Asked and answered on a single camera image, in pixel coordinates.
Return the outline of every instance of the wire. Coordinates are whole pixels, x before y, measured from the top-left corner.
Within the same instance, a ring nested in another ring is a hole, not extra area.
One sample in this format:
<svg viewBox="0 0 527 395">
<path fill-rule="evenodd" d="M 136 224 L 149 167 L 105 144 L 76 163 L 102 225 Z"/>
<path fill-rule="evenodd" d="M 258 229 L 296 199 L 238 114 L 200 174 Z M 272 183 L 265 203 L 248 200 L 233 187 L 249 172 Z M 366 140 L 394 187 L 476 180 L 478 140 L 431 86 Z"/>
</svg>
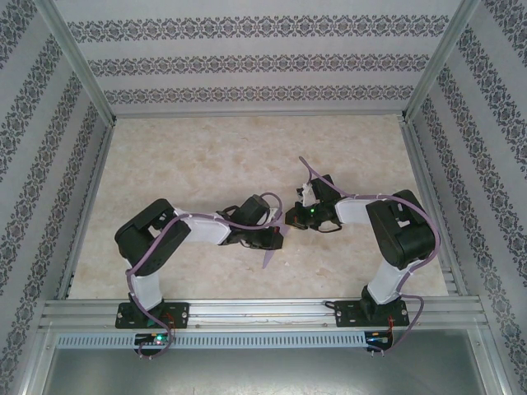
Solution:
<svg viewBox="0 0 527 395">
<path fill-rule="evenodd" d="M 401 279 L 401 281 L 397 285 L 397 288 L 395 289 L 395 291 L 398 292 L 401 297 L 409 298 L 409 299 L 417 299 L 417 300 L 420 301 L 421 305 L 420 305 L 419 310 L 416 313 L 415 317 L 413 318 L 412 322 L 408 325 L 408 328 L 406 329 L 406 331 L 404 331 L 404 333 L 401 336 L 401 338 L 397 341 L 397 343 L 393 344 L 392 347 L 390 347 L 390 350 L 393 350 L 396 345 L 398 345 L 401 341 L 403 341 L 406 338 L 406 336 L 409 334 L 409 332 L 415 326 L 415 324 L 417 323 L 417 320 L 421 316 L 421 313 L 422 313 L 422 311 L 424 309 L 424 305 L 425 305 L 425 300 L 421 296 L 401 294 L 401 288 L 403 288 L 404 283 L 412 275 L 413 272 L 415 272 L 418 268 L 427 265 L 433 258 L 436 257 L 437 253 L 439 253 L 439 248 L 441 246 L 441 238 L 439 236 L 439 231 L 437 230 L 436 226 L 434 225 L 434 223 L 432 222 L 432 220 L 428 216 L 428 214 L 426 214 L 422 209 L 417 207 L 415 204 L 409 202 L 408 200 L 402 199 L 400 197 L 392 196 L 392 195 L 383 195 L 383 194 L 379 194 L 379 195 L 359 195 L 359 194 L 347 193 L 346 191 L 344 191 L 341 188 L 333 185 L 327 179 L 322 177 L 322 175 L 317 173 L 310 166 L 310 164 L 307 163 L 307 160 L 305 160 L 302 156 L 299 156 L 298 159 L 300 159 L 300 162 L 302 162 L 302 164 L 309 170 L 309 172 L 310 172 L 310 180 L 312 179 L 313 175 L 315 175 L 322 182 L 324 182 L 329 187 L 333 188 L 335 191 L 339 192 L 341 195 L 343 195 L 343 196 L 345 196 L 347 198 L 356 199 L 356 200 L 381 200 L 381 199 L 388 199 L 388 200 L 393 200 L 393 201 L 395 201 L 397 203 L 401 203 L 404 206 L 414 210 L 417 214 L 419 214 L 427 222 L 428 226 L 430 226 L 431 232 L 434 234 L 435 245 L 434 245 L 434 249 L 432 250 L 430 255 L 428 255 L 428 257 L 425 258 L 422 262 L 420 262 L 417 265 L 411 267 L 404 274 L 403 278 Z"/>
<path fill-rule="evenodd" d="M 266 193 L 262 193 L 260 195 L 260 197 L 262 197 L 262 198 L 264 198 L 266 196 L 272 196 L 278 202 L 277 212 L 274 213 L 273 218 L 267 224 L 256 225 L 256 226 L 247 226 L 247 225 L 236 224 L 235 222 L 231 222 L 231 221 L 228 221 L 228 220 L 226 220 L 224 218 L 221 218 L 219 216 L 213 216 L 213 215 L 210 215 L 210 214 L 202 214 L 202 213 L 199 213 L 199 212 L 181 214 L 180 216 L 177 216 L 177 217 L 173 218 L 172 220 L 169 221 L 168 224 L 166 224 L 165 228 L 163 228 L 161 233 L 156 237 L 156 239 L 154 240 L 154 242 L 152 243 L 150 248 L 145 252 L 145 254 L 142 256 L 142 258 L 139 260 L 138 264 L 135 265 L 134 267 L 128 269 L 125 272 L 125 274 L 126 274 L 126 282 L 128 284 L 128 289 L 130 290 L 130 296 L 132 297 L 133 302 L 136 304 L 136 306 L 139 308 L 139 310 L 141 310 L 141 312 L 145 316 L 147 316 L 150 320 L 152 320 L 154 323 L 159 325 L 161 328 L 165 329 L 166 333 L 168 334 L 168 341 L 166 342 L 165 347 L 163 347 L 161 350 L 159 350 L 159 352 L 157 352 L 155 355 L 144 355 L 143 353 L 141 353 L 141 350 L 142 350 L 143 346 L 145 345 L 145 342 L 141 343 L 139 345 L 139 349 L 138 349 L 139 358 L 147 357 L 149 360 L 153 360 L 154 358 L 157 358 L 158 356 L 162 356 L 170 348 L 170 345 L 174 341 L 174 336 L 172 335 L 172 331 L 170 330 L 168 325 L 166 325 L 160 319 L 158 319 L 158 318 L 154 317 L 152 314 L 150 314 L 148 312 L 148 310 L 145 309 L 145 307 L 141 304 L 141 302 L 139 301 L 139 298 L 135 294 L 135 290 L 133 289 L 132 276 L 142 267 L 142 265 L 145 264 L 145 262 L 152 255 L 152 253 L 155 251 L 155 249 L 157 248 L 159 243 L 166 236 L 166 234 L 168 233 L 170 228 L 172 226 L 174 226 L 174 224 L 176 222 L 181 221 L 184 218 L 191 218 L 193 216 L 196 216 L 198 218 L 205 218 L 205 219 L 208 219 L 208 220 L 211 220 L 211 221 L 216 221 L 216 222 L 219 222 L 219 223 L 224 224 L 224 225 L 233 226 L 235 228 L 244 229 L 244 230 L 260 230 L 260 229 L 268 228 L 269 226 L 271 226 L 272 224 L 277 222 L 280 219 L 280 217 L 282 216 L 283 205 L 282 205 L 282 200 L 280 199 L 280 197 L 277 194 L 272 193 L 272 192 L 266 192 Z"/>
</svg>

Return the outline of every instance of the robotic arm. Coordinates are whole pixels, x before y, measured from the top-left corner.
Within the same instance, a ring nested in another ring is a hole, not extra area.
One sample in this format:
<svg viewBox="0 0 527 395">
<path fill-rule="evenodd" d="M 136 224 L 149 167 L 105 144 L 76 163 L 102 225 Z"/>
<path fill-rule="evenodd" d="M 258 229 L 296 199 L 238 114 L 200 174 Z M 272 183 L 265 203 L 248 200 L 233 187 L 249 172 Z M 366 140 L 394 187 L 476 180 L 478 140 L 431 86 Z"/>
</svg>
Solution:
<svg viewBox="0 0 527 395">
<path fill-rule="evenodd" d="M 333 184 L 329 175 L 324 179 Z M 383 260 L 374 279 L 362 291 L 360 308 L 368 321 L 386 322 L 400 306 L 400 282 L 434 250 L 436 240 L 427 221 L 398 202 L 342 197 L 321 179 L 304 184 L 297 192 L 301 202 L 286 213 L 288 225 L 330 233 L 341 230 L 343 224 L 371 224 Z M 422 210 L 414 194 L 408 190 L 393 196 Z M 335 227 L 321 230 L 328 222 Z"/>
<path fill-rule="evenodd" d="M 165 199 L 158 199 L 123 225 L 115 234 L 119 253 L 130 269 L 136 267 L 151 248 L 156 236 L 177 216 L 182 219 L 174 223 L 159 240 L 147 260 L 131 276 L 134 295 L 128 297 L 135 305 L 139 303 L 151 315 L 159 318 L 163 308 L 163 296 L 159 286 L 158 270 L 182 244 L 208 242 L 216 245 L 242 243 L 252 249 L 280 249 L 283 236 L 278 226 L 265 226 L 277 212 L 258 195 L 253 195 L 241 206 L 228 207 L 212 214 L 189 214 L 173 208 Z M 241 229 L 255 227 L 262 229 Z"/>
</svg>

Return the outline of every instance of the metal wall panel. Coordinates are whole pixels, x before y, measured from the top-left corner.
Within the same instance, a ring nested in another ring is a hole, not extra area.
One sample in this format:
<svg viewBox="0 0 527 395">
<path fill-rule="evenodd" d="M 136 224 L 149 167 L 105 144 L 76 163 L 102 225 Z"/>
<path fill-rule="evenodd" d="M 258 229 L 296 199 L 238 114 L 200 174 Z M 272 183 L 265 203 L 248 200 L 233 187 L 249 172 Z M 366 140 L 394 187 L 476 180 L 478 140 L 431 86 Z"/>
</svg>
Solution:
<svg viewBox="0 0 527 395">
<path fill-rule="evenodd" d="M 459 265 L 527 393 L 525 2 L 481 2 L 413 120 Z"/>
<path fill-rule="evenodd" d="M 0 2 L 0 393 L 55 296 L 106 126 L 35 5 Z"/>
</svg>

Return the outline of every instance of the marble floor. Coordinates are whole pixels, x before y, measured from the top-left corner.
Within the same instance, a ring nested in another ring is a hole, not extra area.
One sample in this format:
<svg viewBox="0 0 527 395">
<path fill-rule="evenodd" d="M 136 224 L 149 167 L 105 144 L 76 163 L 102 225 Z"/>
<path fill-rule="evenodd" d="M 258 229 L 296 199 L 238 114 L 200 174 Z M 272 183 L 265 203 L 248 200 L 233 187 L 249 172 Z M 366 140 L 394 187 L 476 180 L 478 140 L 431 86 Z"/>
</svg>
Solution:
<svg viewBox="0 0 527 395">
<path fill-rule="evenodd" d="M 213 212 L 271 191 L 292 207 L 308 175 L 299 155 L 350 193 L 417 195 L 394 115 L 119 120 L 70 298 L 127 297 L 114 234 L 158 198 Z M 265 269 L 263 259 L 240 245 L 182 244 L 161 269 L 161 289 L 185 299 L 353 297 L 381 255 L 369 225 L 346 225 L 329 235 L 291 229 Z M 447 295 L 439 262 L 403 291 Z"/>
</svg>

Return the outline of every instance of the enclosure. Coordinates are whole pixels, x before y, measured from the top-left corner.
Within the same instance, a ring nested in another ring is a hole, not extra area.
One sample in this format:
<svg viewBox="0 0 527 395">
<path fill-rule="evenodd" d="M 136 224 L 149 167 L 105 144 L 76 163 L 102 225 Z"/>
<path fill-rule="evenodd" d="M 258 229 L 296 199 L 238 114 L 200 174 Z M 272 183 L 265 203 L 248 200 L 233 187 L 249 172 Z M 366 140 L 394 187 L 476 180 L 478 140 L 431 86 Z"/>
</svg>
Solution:
<svg viewBox="0 0 527 395">
<path fill-rule="evenodd" d="M 2 393 L 527 393 L 525 0 L 0 9 Z M 356 223 L 289 229 L 264 265 L 181 245 L 159 273 L 185 326 L 139 360 L 152 330 L 115 327 L 117 229 L 158 198 L 215 212 L 273 192 L 287 210 L 298 156 L 349 193 L 412 190 L 436 225 L 404 343 L 394 328 L 371 358 L 387 327 L 326 307 L 383 260 Z"/>
</svg>

